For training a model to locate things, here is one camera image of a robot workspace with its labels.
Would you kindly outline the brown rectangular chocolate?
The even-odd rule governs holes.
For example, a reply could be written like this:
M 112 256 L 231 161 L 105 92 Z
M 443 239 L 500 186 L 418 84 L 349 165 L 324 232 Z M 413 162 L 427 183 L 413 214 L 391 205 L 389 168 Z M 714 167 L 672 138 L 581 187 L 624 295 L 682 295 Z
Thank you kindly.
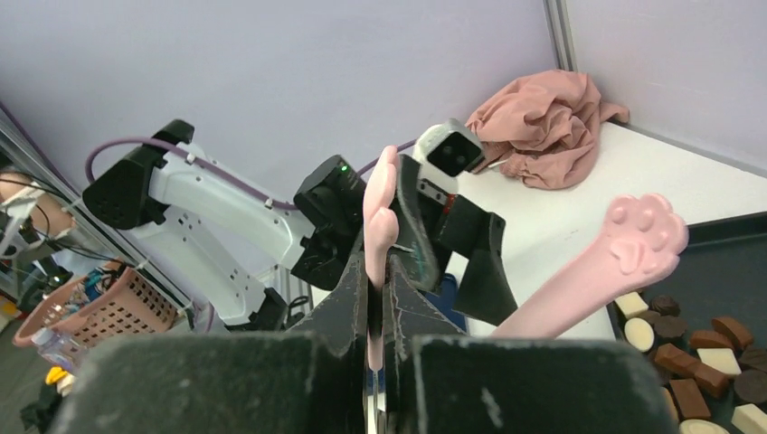
M 682 379 L 693 379 L 700 388 L 717 399 L 727 393 L 730 385 L 727 375 L 704 364 L 674 344 L 661 345 L 652 361 Z

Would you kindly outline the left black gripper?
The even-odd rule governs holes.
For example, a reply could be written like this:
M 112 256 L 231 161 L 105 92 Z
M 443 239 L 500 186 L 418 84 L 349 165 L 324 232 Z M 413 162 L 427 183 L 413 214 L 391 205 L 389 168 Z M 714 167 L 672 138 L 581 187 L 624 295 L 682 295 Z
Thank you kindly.
M 394 255 L 412 286 L 435 292 L 450 257 L 468 261 L 454 309 L 499 326 L 516 309 L 502 260 L 506 220 L 420 175 L 421 164 L 398 155 L 393 209 L 399 222 Z

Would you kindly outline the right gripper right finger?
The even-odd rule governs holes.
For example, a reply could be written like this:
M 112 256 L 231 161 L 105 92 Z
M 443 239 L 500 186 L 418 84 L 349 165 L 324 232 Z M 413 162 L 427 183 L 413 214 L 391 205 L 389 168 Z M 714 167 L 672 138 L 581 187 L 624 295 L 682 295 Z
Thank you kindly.
M 675 433 L 655 370 L 610 341 L 463 334 L 391 257 L 383 288 L 390 433 Z

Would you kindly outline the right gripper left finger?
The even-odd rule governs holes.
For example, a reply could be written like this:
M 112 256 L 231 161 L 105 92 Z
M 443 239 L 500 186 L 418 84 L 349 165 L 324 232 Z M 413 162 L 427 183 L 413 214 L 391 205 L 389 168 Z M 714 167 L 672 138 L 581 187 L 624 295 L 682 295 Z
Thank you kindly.
M 54 433 L 364 433 L 364 256 L 284 332 L 154 334 L 97 346 Z

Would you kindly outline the pink cat paw tongs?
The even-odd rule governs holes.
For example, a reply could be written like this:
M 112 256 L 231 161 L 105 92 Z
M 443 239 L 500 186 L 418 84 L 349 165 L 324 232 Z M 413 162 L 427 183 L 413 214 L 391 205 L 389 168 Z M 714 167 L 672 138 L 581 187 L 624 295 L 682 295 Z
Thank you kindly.
M 374 371 L 384 363 L 382 295 L 387 252 L 399 234 L 397 216 L 390 208 L 398 171 L 397 149 L 387 146 L 374 165 L 363 202 L 367 358 Z M 687 243 L 687 225 L 664 196 L 618 196 L 592 244 L 490 335 L 498 339 L 556 338 L 615 298 L 668 277 Z

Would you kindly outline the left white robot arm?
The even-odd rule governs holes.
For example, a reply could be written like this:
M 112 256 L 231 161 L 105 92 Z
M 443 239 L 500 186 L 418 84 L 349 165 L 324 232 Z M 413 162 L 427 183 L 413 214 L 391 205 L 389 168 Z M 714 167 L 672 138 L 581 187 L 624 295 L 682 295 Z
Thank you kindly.
M 193 141 L 194 127 L 177 119 L 131 151 L 82 194 L 103 224 L 126 231 L 187 267 L 189 278 L 231 330 L 252 329 L 264 301 L 240 262 L 209 231 L 215 224 L 268 254 L 292 276 L 331 290 L 362 248 L 366 181 L 342 156 L 308 175 L 290 203 L 239 179 Z M 467 260 L 453 307 L 498 325 L 516 309 L 502 261 L 505 220 L 434 183 L 481 158 L 478 138 L 450 119 L 416 141 L 423 160 L 400 155 L 393 201 L 400 229 L 394 253 L 412 286 L 435 293 L 452 255 Z

